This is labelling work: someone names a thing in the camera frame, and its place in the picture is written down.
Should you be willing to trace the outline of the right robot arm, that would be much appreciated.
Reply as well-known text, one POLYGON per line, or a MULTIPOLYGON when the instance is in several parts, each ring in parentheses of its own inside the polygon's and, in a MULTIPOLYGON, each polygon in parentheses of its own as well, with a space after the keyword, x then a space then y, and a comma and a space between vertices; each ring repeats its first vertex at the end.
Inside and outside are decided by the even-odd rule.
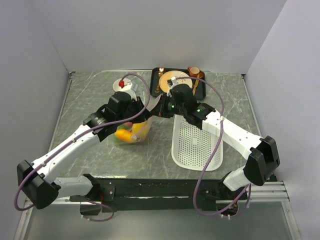
POLYGON ((262 186, 280 165, 276 141, 250 133, 229 121, 221 111, 197 102, 186 84, 178 84, 167 94, 157 97, 151 114, 161 118, 182 116, 190 125, 218 137, 246 159, 246 164, 231 171, 221 180, 219 195, 232 198, 239 188, 248 184, 262 186))

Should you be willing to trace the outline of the gold fork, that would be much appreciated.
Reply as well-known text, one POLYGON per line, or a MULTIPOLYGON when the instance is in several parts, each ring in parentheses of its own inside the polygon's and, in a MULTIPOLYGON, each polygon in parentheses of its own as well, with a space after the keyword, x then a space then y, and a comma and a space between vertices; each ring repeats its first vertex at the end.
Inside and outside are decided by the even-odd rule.
POLYGON ((157 83, 157 86, 156 86, 156 89, 155 89, 155 93, 156 94, 159 94, 160 93, 160 90, 161 90, 161 87, 160 87, 160 78, 162 77, 162 75, 164 74, 164 68, 163 67, 160 67, 158 69, 158 83, 157 83))

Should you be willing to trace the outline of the clear zip top bag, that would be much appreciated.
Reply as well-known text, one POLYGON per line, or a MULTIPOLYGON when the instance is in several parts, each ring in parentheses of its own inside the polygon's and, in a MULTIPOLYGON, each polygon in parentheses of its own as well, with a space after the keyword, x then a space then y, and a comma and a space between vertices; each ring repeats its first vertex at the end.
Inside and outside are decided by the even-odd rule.
POLYGON ((122 145, 135 144, 144 141, 155 118, 155 116, 151 116, 142 123, 125 122, 121 124, 113 134, 115 143, 117 145, 122 145))

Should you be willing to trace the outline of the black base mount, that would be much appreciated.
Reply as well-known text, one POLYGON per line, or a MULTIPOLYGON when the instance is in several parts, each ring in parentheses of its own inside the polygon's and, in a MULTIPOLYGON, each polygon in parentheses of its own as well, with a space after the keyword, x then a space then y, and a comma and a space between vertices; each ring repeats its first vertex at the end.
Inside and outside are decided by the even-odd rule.
POLYGON ((193 209, 216 211, 217 201, 233 201, 242 191, 230 191, 222 181, 195 179, 98 178, 86 174, 93 184, 86 197, 114 211, 193 209))

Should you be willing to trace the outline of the orange mango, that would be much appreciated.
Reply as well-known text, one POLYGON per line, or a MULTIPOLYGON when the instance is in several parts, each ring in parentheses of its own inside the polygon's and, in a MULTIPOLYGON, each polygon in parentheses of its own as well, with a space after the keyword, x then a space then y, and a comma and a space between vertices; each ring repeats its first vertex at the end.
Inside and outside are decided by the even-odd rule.
POLYGON ((122 142, 130 143, 132 141, 132 133, 126 129, 118 129, 114 135, 122 142))

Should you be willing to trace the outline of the gold knife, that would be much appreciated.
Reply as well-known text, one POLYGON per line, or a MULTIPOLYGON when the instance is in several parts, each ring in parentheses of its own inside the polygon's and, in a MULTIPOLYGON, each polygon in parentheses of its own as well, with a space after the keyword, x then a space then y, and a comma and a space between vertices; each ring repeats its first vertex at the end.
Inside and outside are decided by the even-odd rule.
POLYGON ((193 77, 193 78, 195 78, 194 84, 193 84, 193 87, 192 87, 192 94, 195 96, 195 95, 196 95, 197 87, 198 87, 198 85, 199 85, 200 72, 197 73, 197 74, 191 73, 190 76, 193 77))

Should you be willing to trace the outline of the cream and peach plate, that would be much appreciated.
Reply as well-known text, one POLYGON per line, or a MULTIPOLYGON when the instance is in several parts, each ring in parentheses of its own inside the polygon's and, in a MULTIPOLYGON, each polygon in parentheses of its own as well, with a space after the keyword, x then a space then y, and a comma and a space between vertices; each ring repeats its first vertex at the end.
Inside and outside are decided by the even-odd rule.
MULTIPOLYGON (((168 80, 170 80, 172 77, 188 77, 189 75, 185 72, 178 71, 178 70, 171 70, 168 72, 165 72, 159 79, 159 86, 160 89, 164 92, 167 93, 170 89, 170 86, 168 85, 168 80)), ((190 88, 193 86, 193 81, 190 78, 183 78, 183 79, 178 79, 176 81, 177 84, 187 84, 190 88)))

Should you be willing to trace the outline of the white and brown bowl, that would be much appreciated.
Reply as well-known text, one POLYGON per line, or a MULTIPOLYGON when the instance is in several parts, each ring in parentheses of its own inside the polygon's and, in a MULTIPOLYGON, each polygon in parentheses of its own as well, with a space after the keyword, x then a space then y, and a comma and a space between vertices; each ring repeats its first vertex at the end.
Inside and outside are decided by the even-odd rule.
POLYGON ((117 79, 113 85, 112 88, 115 92, 123 92, 123 91, 128 91, 132 89, 132 81, 128 78, 124 79, 117 79))

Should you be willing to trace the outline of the aluminium rail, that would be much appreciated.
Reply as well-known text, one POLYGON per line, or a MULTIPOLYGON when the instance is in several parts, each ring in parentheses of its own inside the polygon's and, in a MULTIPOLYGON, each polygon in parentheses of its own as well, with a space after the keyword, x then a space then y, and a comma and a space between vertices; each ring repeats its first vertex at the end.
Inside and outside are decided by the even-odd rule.
MULTIPOLYGON (((249 187, 246 190, 246 195, 243 195, 237 200, 238 203, 245 202, 249 199, 250 202, 288 202, 289 195, 283 182, 266 182, 263 186, 252 185, 251 194, 249 197, 249 187)), ((125 196, 125 200, 192 200, 188 196, 125 196)), ((229 204, 234 199, 213 200, 217 204, 229 204)), ((84 202, 80 197, 62 197, 54 200, 51 204, 76 204, 84 202)), ((32 202, 27 198, 24 201, 24 206, 32 205, 32 202)))

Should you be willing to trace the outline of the white plastic basket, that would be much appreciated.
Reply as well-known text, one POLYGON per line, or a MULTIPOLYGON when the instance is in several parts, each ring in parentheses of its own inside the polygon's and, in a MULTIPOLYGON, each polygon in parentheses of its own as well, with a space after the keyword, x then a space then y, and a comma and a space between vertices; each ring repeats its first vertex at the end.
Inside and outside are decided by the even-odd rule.
POLYGON ((171 156, 181 168, 202 171, 211 156, 218 137, 190 125, 179 115, 174 117, 171 156))

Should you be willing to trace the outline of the gold spoon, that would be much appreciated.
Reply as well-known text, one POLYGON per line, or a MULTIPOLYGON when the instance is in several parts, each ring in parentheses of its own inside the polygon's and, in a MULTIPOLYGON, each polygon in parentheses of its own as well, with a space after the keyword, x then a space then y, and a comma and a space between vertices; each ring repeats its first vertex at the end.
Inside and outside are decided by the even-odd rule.
MULTIPOLYGON (((198 79, 202 79, 204 77, 204 75, 205 74, 203 71, 200 71, 198 74, 190 73, 191 77, 198 78, 198 79)), ((196 88, 199 85, 199 82, 200 82, 199 80, 195 80, 192 87, 196 88)))

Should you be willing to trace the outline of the green grape bunch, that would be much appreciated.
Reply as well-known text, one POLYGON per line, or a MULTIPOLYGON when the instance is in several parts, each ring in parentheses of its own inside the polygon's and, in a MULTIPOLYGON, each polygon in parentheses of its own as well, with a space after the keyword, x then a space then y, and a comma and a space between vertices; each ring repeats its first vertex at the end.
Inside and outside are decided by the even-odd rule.
MULTIPOLYGON (((126 126, 125 125, 120 125, 118 128, 117 128, 117 130, 119 130, 119 129, 126 129, 127 130, 127 128, 126 128, 126 126)), ((123 141, 121 141, 121 140, 119 140, 119 139, 117 139, 116 138, 116 136, 114 136, 115 137, 115 141, 117 142, 117 143, 126 143, 126 142, 123 142, 123 141)))

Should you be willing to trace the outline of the small brown cup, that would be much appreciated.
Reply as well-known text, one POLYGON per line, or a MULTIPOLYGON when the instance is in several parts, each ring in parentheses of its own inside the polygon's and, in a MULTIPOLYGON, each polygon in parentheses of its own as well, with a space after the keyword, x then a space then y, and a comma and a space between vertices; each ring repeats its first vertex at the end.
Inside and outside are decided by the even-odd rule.
POLYGON ((200 77, 200 69, 196 66, 189 66, 188 68, 189 75, 191 77, 199 78, 200 77))

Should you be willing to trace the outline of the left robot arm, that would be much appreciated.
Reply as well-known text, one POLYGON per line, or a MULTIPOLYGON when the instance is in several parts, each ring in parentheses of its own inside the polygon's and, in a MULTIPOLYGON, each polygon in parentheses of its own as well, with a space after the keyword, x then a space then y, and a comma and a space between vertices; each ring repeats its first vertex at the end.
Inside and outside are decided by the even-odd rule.
POLYGON ((17 165, 18 192, 23 192, 38 210, 58 198, 80 195, 88 201, 100 193, 91 176, 60 178, 59 174, 86 150, 114 134, 123 123, 142 123, 151 117, 148 103, 128 91, 117 91, 96 112, 91 113, 76 131, 42 157, 17 165))

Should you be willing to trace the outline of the yellow bell pepper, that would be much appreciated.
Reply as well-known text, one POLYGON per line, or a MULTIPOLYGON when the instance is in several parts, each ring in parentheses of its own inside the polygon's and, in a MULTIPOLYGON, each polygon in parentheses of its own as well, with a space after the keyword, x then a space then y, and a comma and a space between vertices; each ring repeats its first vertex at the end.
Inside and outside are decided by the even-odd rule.
POLYGON ((149 128, 146 122, 135 123, 132 125, 131 133, 138 138, 144 138, 148 132, 149 128))

